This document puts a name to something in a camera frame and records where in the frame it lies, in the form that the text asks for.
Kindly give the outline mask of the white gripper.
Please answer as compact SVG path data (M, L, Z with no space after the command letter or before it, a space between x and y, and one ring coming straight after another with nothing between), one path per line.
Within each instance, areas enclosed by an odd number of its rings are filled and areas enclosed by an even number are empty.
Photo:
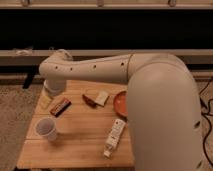
M60 95L66 89L65 80L45 80L44 90L50 97Z

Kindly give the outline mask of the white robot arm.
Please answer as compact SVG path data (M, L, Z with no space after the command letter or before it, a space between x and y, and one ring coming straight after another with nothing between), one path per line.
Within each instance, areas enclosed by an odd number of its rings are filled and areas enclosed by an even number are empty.
M39 66L51 95L68 80L125 84L135 171L203 171L202 118L195 79L168 53L134 53L85 61L57 54Z

